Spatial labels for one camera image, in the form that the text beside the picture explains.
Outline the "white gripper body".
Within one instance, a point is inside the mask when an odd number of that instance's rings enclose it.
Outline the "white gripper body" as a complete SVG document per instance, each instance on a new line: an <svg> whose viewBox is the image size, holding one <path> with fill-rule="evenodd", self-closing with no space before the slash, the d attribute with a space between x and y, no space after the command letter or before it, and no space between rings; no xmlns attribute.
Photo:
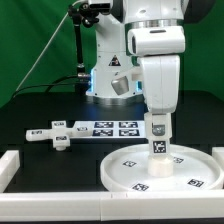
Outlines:
<svg viewBox="0 0 224 224"><path fill-rule="evenodd" d="M185 50L181 26L130 29L129 52L137 57L143 93L152 114L173 113L178 101L180 57Z"/></svg>

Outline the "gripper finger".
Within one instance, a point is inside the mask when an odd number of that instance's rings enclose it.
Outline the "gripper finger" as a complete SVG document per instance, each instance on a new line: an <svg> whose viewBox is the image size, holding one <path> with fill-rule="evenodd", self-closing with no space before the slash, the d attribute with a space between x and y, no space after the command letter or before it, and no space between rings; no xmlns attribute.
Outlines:
<svg viewBox="0 0 224 224"><path fill-rule="evenodd" d="M165 125L164 124L153 125L152 133L155 136L163 136L165 134Z"/></svg>

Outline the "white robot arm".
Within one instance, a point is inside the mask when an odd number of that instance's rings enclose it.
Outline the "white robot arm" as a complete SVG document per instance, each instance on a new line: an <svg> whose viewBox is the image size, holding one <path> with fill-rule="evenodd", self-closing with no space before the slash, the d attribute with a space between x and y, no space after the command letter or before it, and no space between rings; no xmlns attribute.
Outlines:
<svg viewBox="0 0 224 224"><path fill-rule="evenodd" d="M183 25L202 20L216 0L88 0L99 14L97 63L91 95L103 100L129 98L136 83L148 112L147 135L171 136L171 114L178 101Z"/></svg>

